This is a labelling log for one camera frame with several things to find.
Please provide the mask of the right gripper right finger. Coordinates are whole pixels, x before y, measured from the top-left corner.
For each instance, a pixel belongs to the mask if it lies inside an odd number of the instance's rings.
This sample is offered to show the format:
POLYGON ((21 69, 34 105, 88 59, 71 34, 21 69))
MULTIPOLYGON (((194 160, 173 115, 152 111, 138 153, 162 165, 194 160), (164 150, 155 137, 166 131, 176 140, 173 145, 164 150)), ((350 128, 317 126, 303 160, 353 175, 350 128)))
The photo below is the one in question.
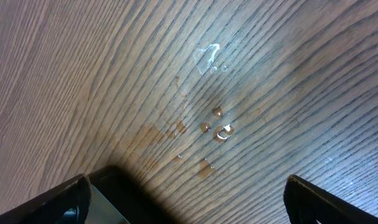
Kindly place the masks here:
POLYGON ((298 177, 289 175, 283 201, 290 222, 377 224, 378 218, 298 177))

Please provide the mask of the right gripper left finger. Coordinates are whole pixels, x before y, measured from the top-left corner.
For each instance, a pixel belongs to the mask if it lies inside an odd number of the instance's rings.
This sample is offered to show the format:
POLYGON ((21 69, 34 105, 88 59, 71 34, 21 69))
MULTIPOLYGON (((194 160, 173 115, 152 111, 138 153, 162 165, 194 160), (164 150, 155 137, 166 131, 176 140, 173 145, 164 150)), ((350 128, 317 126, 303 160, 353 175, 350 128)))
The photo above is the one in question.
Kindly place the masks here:
POLYGON ((0 223, 85 223, 91 202, 90 181, 84 174, 40 194, 0 215, 0 223))

